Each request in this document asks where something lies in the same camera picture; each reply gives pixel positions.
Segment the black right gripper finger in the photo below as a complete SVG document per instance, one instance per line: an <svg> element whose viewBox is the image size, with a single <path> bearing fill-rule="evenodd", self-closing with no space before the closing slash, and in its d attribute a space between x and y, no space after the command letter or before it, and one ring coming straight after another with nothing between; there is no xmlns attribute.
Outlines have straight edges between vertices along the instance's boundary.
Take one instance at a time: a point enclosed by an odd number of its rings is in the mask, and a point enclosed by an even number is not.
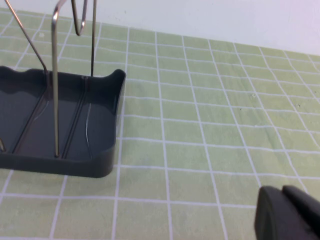
<svg viewBox="0 0 320 240"><path fill-rule="evenodd" d="M318 240L320 202L293 185L262 186L254 231L257 240Z"/></svg>

